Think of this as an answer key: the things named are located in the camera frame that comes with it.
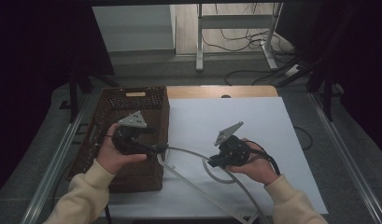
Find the beige sleeve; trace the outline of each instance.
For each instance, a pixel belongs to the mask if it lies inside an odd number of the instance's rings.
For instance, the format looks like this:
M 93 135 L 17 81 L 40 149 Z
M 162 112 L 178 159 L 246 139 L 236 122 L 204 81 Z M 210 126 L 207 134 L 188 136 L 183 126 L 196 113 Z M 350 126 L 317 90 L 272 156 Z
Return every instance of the beige sleeve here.
M 327 223 L 317 212 L 307 196 L 294 189 L 281 175 L 275 182 L 265 187 L 274 203 L 273 220 L 275 224 Z
M 69 192 L 57 202 L 45 223 L 90 223 L 106 207 L 108 185 L 115 176 L 94 160 L 86 174 L 74 176 Z

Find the wooden panel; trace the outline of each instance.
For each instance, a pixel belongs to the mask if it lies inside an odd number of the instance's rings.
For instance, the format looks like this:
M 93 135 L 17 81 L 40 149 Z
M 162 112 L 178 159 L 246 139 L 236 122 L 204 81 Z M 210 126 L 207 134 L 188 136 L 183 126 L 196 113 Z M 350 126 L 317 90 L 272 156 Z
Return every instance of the wooden panel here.
M 273 86 L 176 86 L 167 87 L 169 99 L 231 97 L 277 97 Z

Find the person's right hand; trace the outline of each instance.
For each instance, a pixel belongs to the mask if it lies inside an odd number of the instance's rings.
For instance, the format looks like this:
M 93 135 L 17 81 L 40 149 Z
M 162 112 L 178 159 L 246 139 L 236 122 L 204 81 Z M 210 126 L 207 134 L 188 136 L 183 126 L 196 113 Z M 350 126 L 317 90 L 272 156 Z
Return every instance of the person's right hand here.
M 262 151 L 258 145 L 248 142 L 248 139 L 243 138 L 242 141 L 246 142 L 249 147 Z M 242 166 L 228 166 L 227 170 L 232 173 L 247 175 L 249 178 L 264 185 L 269 185 L 278 179 L 278 175 L 273 170 L 270 162 L 254 153 L 249 155 L 247 164 Z

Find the person's left hand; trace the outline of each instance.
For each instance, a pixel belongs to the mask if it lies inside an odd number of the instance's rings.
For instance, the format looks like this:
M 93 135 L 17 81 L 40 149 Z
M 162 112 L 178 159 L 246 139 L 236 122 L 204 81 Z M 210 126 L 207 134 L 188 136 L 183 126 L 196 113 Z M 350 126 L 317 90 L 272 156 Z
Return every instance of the person's left hand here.
M 112 143 L 111 137 L 115 130 L 119 127 L 118 123 L 114 123 L 106 132 L 104 137 L 104 142 L 100 147 L 98 152 L 97 161 L 98 163 L 106 169 L 111 174 L 116 174 L 123 165 L 144 161 L 147 158 L 146 154 L 134 154 L 134 155 L 123 155 L 118 150 L 116 150 L 114 144 Z

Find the brown wicker basket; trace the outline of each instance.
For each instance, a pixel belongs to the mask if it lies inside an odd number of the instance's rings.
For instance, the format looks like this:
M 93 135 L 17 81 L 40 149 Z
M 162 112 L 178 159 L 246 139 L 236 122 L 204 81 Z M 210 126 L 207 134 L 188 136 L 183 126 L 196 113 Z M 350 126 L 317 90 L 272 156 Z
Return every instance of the brown wicker basket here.
M 170 105 L 165 87 L 109 88 L 103 89 L 92 121 L 80 145 L 68 178 L 86 173 L 97 156 L 107 129 L 112 123 L 141 111 L 153 134 L 141 134 L 140 143 L 167 144 Z M 113 193 L 160 190 L 163 187 L 163 168 L 157 158 L 128 164 L 112 180 L 109 189 Z

